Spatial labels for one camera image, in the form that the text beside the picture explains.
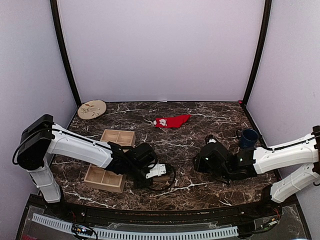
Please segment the tan ribbed sock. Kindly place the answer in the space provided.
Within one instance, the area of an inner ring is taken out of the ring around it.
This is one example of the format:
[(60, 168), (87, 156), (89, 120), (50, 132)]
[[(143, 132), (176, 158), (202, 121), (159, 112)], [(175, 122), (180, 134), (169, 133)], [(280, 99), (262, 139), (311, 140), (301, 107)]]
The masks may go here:
[(171, 178), (167, 175), (156, 176), (152, 178), (151, 186), (154, 188), (162, 188), (170, 184)]

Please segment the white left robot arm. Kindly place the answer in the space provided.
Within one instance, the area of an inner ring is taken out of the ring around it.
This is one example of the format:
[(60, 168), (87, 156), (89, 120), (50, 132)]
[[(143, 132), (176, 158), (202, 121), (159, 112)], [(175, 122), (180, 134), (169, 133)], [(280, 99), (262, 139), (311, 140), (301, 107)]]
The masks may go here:
[(45, 201), (51, 204), (51, 210), (60, 218), (67, 218), (71, 208), (62, 200), (63, 193), (45, 159), (47, 155), (81, 160), (117, 175), (131, 174), (137, 188), (150, 186), (149, 165), (156, 158), (147, 143), (132, 147), (96, 141), (61, 127), (54, 123), (52, 115), (44, 114), (22, 132), (12, 163), (31, 175)]

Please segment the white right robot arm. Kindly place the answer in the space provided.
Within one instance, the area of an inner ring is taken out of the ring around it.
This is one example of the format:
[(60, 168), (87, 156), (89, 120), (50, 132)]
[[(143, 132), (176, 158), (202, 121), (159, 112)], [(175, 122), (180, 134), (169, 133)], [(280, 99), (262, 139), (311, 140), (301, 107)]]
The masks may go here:
[(282, 180), (266, 188), (266, 197), (255, 205), (255, 213), (266, 217), (288, 197), (320, 178), (320, 127), (297, 140), (274, 146), (259, 146), (231, 154), (212, 136), (206, 140), (209, 154), (204, 159), (213, 173), (227, 181), (244, 180), (268, 171), (299, 165)]

